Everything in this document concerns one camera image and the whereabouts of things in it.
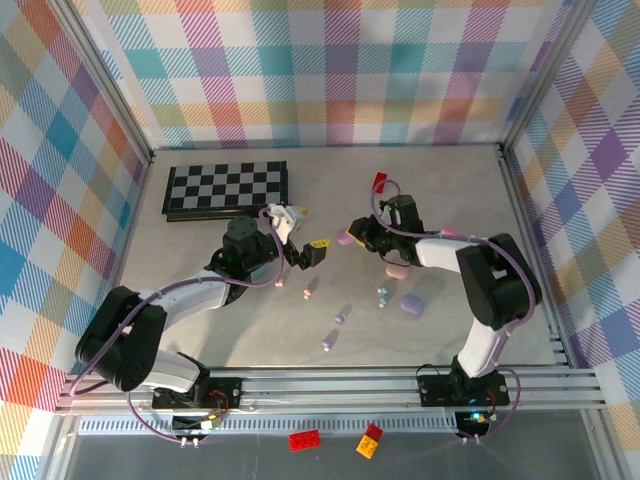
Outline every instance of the small block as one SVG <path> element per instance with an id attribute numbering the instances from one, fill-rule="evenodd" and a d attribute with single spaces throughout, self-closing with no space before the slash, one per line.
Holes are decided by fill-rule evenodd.
<path id="1" fill-rule="evenodd" d="M 424 310 L 424 301 L 415 295 L 405 295 L 402 297 L 400 306 L 405 312 L 420 315 Z"/>
<path id="2" fill-rule="evenodd" d="M 386 179 L 387 179 L 386 173 L 378 172 L 376 174 L 375 180 L 373 181 L 373 185 L 371 186 L 371 190 L 373 190 L 376 187 L 376 185 L 378 185 L 382 180 L 386 180 Z M 382 193 L 383 191 L 384 191 L 384 184 L 376 188 L 376 193 Z"/>
<path id="3" fill-rule="evenodd" d="M 365 432 L 365 435 L 370 439 L 374 440 L 375 442 L 379 443 L 380 437 L 382 437 L 383 433 L 384 433 L 384 430 L 378 427 L 375 423 L 370 423 L 369 428 L 367 428 L 367 431 Z"/>
<path id="4" fill-rule="evenodd" d="M 340 230 L 338 232 L 338 235 L 336 235 L 336 240 L 340 245 L 351 245 L 353 242 L 356 241 L 355 238 L 353 238 L 351 235 L 347 233 L 346 229 Z"/>
<path id="5" fill-rule="evenodd" d="M 409 267 L 399 267 L 398 265 L 387 265 L 387 275 L 396 280 L 404 280 L 409 275 Z"/>
<path id="6" fill-rule="evenodd" d="M 292 452 L 319 447 L 320 443 L 320 434 L 318 433 L 318 430 L 289 435 L 289 449 Z"/>
<path id="7" fill-rule="evenodd" d="M 371 460 L 371 457 L 373 457 L 376 448 L 378 448 L 378 442 L 376 442 L 373 438 L 364 435 L 362 437 L 362 440 L 360 440 L 358 447 L 356 448 L 356 452 L 358 452 L 363 457 Z"/>
<path id="8" fill-rule="evenodd" d="M 328 248 L 329 245 L 331 245 L 331 240 L 329 240 L 328 238 L 325 238 L 323 240 L 316 240 L 315 242 L 310 242 L 309 245 L 311 245 L 313 248 Z"/>

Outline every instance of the yellow lego brick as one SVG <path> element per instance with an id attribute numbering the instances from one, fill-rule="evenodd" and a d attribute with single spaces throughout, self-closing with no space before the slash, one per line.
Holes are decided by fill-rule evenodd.
<path id="1" fill-rule="evenodd" d="M 331 240 L 325 238 L 324 240 L 316 240 L 315 242 L 311 242 L 311 246 L 313 248 L 328 248 L 331 244 Z"/>
<path id="2" fill-rule="evenodd" d="M 373 457 L 373 454 L 376 452 L 376 448 L 378 448 L 378 442 L 373 438 L 364 435 L 358 444 L 358 448 L 356 448 L 356 452 L 371 460 L 371 457 Z"/>

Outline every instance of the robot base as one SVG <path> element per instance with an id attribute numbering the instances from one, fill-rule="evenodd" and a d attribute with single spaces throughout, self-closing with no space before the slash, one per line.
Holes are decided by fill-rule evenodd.
<path id="1" fill-rule="evenodd" d="M 460 395 L 449 375 L 420 375 L 420 404 L 423 407 L 492 407 L 509 405 L 504 376 L 497 372 L 482 377 L 482 382 Z"/>
<path id="2" fill-rule="evenodd" d="M 224 395 L 214 395 L 214 392 L 222 392 Z M 240 407 L 242 392 L 242 379 L 235 377 L 201 378 L 187 393 L 179 393 L 168 388 L 156 388 L 154 391 L 152 408 L 154 410 L 185 410 L 202 408 L 213 410 L 225 408 L 229 400 L 229 409 Z"/>

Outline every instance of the colorful checkered backdrop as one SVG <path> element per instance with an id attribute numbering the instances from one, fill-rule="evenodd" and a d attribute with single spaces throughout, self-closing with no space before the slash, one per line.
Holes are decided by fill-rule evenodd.
<path id="1" fill-rule="evenodd" d="M 570 3 L 76 0 L 172 148 L 495 142 Z"/>
<path id="2" fill-rule="evenodd" d="M 45 0 L 0 0 L 0 478 L 33 478 L 143 162 Z"/>
<path id="3" fill-rule="evenodd" d="M 562 320 L 640 478 L 640 2 L 599 2 L 516 153 Z"/>

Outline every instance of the purple game piece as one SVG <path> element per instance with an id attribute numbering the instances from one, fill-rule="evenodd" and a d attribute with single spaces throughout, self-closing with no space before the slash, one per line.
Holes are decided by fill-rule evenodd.
<path id="1" fill-rule="evenodd" d="M 340 245 L 351 245 L 353 242 L 355 242 L 355 239 L 349 235 L 345 230 L 340 230 L 338 232 L 338 235 L 336 235 L 336 240 L 338 240 L 338 243 Z"/>
<path id="2" fill-rule="evenodd" d="M 405 295 L 402 297 L 400 306 L 405 312 L 413 313 L 414 315 L 420 315 L 424 310 L 424 301 L 415 295 Z"/>

